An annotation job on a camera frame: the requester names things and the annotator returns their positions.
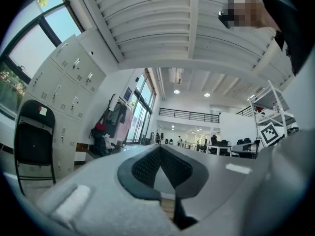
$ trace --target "glass wall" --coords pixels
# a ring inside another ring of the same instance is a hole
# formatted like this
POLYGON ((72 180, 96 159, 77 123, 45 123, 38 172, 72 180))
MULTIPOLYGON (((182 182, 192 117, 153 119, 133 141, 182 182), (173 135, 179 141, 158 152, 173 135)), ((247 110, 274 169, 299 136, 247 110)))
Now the glass wall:
POLYGON ((152 81, 147 69, 145 69, 130 100, 130 106, 133 108, 133 119, 126 138, 127 144, 141 143, 142 138, 146 137, 155 97, 156 93, 152 81))
POLYGON ((0 112, 15 119, 25 89, 51 52, 84 29, 66 0, 35 0, 21 10, 0 46, 0 112))

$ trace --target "locker vent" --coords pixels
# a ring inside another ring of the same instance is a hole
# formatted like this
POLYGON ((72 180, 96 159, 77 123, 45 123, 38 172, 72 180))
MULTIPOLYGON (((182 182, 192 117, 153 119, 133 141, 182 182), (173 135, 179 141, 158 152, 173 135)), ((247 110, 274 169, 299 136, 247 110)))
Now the locker vent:
POLYGON ((60 109, 65 110, 66 105, 65 104, 61 104, 60 109))
POLYGON ((66 66, 68 65, 68 62, 64 60, 64 61, 62 62, 62 65, 63 65, 63 67, 66 67, 66 66))
POLYGON ((46 100, 46 97, 47 97, 47 94, 46 94, 45 92, 43 92, 43 93, 41 94, 41 98, 43 98, 44 100, 46 100))

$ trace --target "sky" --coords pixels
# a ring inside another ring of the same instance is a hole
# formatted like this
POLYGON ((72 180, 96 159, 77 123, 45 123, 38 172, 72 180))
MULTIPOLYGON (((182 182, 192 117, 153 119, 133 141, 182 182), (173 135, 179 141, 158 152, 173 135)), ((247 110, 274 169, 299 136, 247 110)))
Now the sky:
MULTIPOLYGON (((63 3, 63 1, 48 0, 47 3, 46 6, 41 8, 43 11, 49 10, 56 5, 63 3)), ((47 16, 46 20, 61 42, 64 42, 73 34, 77 36, 81 33, 65 7, 47 16)))

